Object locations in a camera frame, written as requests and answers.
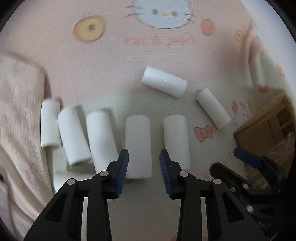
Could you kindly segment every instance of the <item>blue rubber tip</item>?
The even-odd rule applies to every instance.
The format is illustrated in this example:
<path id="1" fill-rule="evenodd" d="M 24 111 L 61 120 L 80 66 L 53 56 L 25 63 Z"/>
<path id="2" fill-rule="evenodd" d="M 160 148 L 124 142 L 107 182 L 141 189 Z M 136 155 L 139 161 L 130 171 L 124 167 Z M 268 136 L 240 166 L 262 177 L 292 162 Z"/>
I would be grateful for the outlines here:
<path id="1" fill-rule="evenodd" d="M 116 196 L 119 197 L 119 195 L 122 193 L 123 185 L 124 185 L 124 179 L 126 177 L 126 171 L 128 169 L 128 151 L 126 151 L 123 161 L 121 163 L 121 167 L 117 176 L 117 189 L 116 189 Z"/>
<path id="2" fill-rule="evenodd" d="M 258 168 L 258 169 L 261 168 L 260 157 L 254 155 L 254 154 L 252 154 L 240 147 L 235 148 L 233 154 L 236 158 L 240 159 L 241 161 L 248 164 L 249 166 L 251 166 L 253 168 Z"/>
<path id="3" fill-rule="evenodd" d="M 168 172 L 168 167 L 165 162 L 165 157 L 163 155 L 163 152 L 161 151 L 159 153 L 159 163 L 161 167 L 161 172 L 163 174 L 163 182 L 165 184 L 165 190 L 168 196 L 171 198 L 173 191 L 172 191 L 172 179 L 170 178 L 170 174 Z"/>

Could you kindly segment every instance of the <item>metal rivet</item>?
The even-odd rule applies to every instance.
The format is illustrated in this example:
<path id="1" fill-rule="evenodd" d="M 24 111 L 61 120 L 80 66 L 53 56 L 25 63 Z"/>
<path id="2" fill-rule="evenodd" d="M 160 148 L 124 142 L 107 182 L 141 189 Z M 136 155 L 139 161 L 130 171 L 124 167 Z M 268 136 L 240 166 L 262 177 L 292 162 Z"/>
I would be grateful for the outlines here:
<path id="1" fill-rule="evenodd" d="M 107 172 L 107 171 L 102 171 L 102 172 L 100 172 L 100 176 L 101 177 L 106 177 L 106 176 L 108 176 L 109 175 L 109 172 Z"/>
<path id="2" fill-rule="evenodd" d="M 251 205 L 247 205 L 246 210 L 251 214 L 254 212 L 254 208 Z"/>
<path id="3" fill-rule="evenodd" d="M 188 172 L 182 171 L 182 172 L 180 172 L 180 176 L 181 177 L 187 177 L 188 176 Z"/>
<path id="4" fill-rule="evenodd" d="M 71 178 L 67 181 L 68 185 L 73 185 L 75 183 L 75 179 Z"/>
<path id="5" fill-rule="evenodd" d="M 248 186 L 248 184 L 246 184 L 246 183 L 243 183 L 242 184 L 242 187 L 244 188 L 244 189 L 249 189 L 250 187 Z"/>
<path id="6" fill-rule="evenodd" d="M 220 185 L 222 183 L 222 181 L 220 179 L 218 179 L 218 178 L 215 178 L 214 183 L 217 184 L 217 185 Z"/>

